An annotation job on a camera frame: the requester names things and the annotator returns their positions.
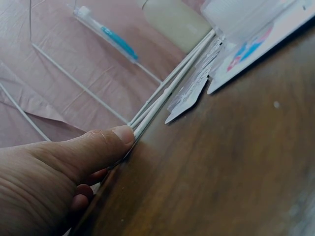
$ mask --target white rod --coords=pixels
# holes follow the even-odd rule
[[[29,0],[29,34],[30,42],[32,41],[32,0]]]
[[[178,83],[182,80],[182,78],[184,77],[184,75],[187,73],[187,71],[191,68],[191,66],[193,65],[193,63],[196,61],[196,59],[198,58],[198,56],[201,54],[201,52],[203,51],[203,49],[206,47],[206,45],[210,42],[210,40],[212,39],[212,37],[215,35],[214,30],[212,30],[212,34],[211,37],[209,37],[207,40],[205,40],[199,47],[199,49],[197,50],[197,52],[195,53],[195,55],[193,55],[193,57],[189,60],[189,62],[185,65],[185,67],[183,68],[183,70],[176,76],[176,78],[174,79],[174,81],[170,84],[170,86],[164,90],[163,95],[161,96],[160,99],[157,100],[155,106],[150,110],[150,112],[148,113],[148,115],[143,119],[143,121],[140,123],[140,125],[136,128],[136,130],[134,131],[134,135],[136,137],[136,139],[138,139],[140,137],[140,135],[143,133],[143,131],[147,128],[147,126],[150,124],[150,122],[152,121],[152,119],[154,118],[154,116],[156,115],[156,113],[159,111],[159,109],[163,106],[164,102],[167,100],[167,98],[171,95],[171,93],[173,92],[173,90],[176,88],[176,86],[178,85]]]
[[[197,52],[197,50],[200,48],[200,45],[205,40],[208,40],[209,38],[213,37],[214,31],[210,31],[198,44],[197,46],[182,60],[180,64],[177,65],[177,67],[166,77],[166,79],[162,82],[162,84],[157,88],[157,90],[151,95],[151,97],[146,101],[146,103],[143,105],[143,107],[138,111],[138,113],[135,115],[135,117],[131,120],[130,124],[133,124],[135,120],[138,119],[138,117],[143,113],[143,111],[146,109],[146,107],[149,105],[149,103],[155,98],[155,96],[173,79],[173,77],[186,65],[186,63],[191,59],[191,57]]]
[[[146,72],[148,75],[150,75],[155,81],[157,81],[159,84],[162,83],[162,80],[160,80],[155,74],[153,74],[150,70],[145,68],[140,63],[136,62],[136,65],[139,66],[144,72]]]
[[[33,128],[46,140],[46,141],[51,141],[41,130],[40,128],[38,128],[38,126],[28,117],[28,115],[26,115],[26,113],[22,110],[22,108],[15,102],[15,100],[13,99],[13,97],[11,97],[11,95],[9,94],[9,92],[5,89],[5,87],[2,85],[2,83],[0,83],[0,87],[3,90],[3,92],[5,93],[5,95],[10,99],[10,101],[14,104],[14,106],[16,107],[16,109],[18,109],[18,111],[22,114],[22,116],[24,116],[24,118],[31,124],[31,126],[33,126]]]
[[[71,74],[69,74],[65,69],[63,69],[58,63],[56,63],[52,58],[50,58],[43,50],[41,50],[36,44],[31,43],[32,46],[37,49],[44,57],[46,57],[55,67],[57,67],[62,73],[64,73],[68,78],[70,78],[74,83],[76,83],[81,89],[83,89],[86,93],[88,93],[92,98],[98,101],[103,107],[108,109],[114,116],[120,119],[125,124],[129,124],[128,120],[123,118],[120,114],[118,114],[114,109],[112,109],[109,105],[103,102],[99,97],[97,97],[94,93],[92,93],[87,87],[81,84],[76,78],[74,78]]]
[[[135,129],[137,127],[137,125],[147,116],[147,114],[149,113],[149,111],[152,109],[152,107],[157,103],[157,101],[160,99],[161,97],[159,97],[156,101],[154,101],[154,103],[151,104],[151,106],[146,109],[143,114],[141,116],[138,117],[138,119],[136,119],[134,121],[133,124],[131,124],[131,128]]]

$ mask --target toothbrush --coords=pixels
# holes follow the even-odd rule
[[[120,36],[94,20],[91,17],[91,11],[86,6],[81,6],[79,10],[74,10],[74,15],[77,16],[81,23],[92,28],[100,36],[109,38],[107,41],[129,58],[131,62],[136,63],[138,61],[138,55],[134,50]]]

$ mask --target hand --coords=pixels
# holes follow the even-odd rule
[[[93,197],[85,183],[101,181],[133,143],[125,125],[0,149],[0,235],[61,234],[67,215],[85,210]]]

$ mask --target toothbrush head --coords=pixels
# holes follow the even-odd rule
[[[86,6],[81,6],[78,13],[81,17],[85,18],[87,16],[90,16],[91,10],[89,10]]]

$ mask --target colorful graphic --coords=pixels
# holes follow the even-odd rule
[[[273,26],[269,27],[267,30],[262,31],[259,35],[254,37],[251,41],[244,43],[241,49],[234,56],[233,61],[228,66],[227,71],[230,71],[238,65],[240,62],[246,60],[251,54],[253,54],[269,37]]]

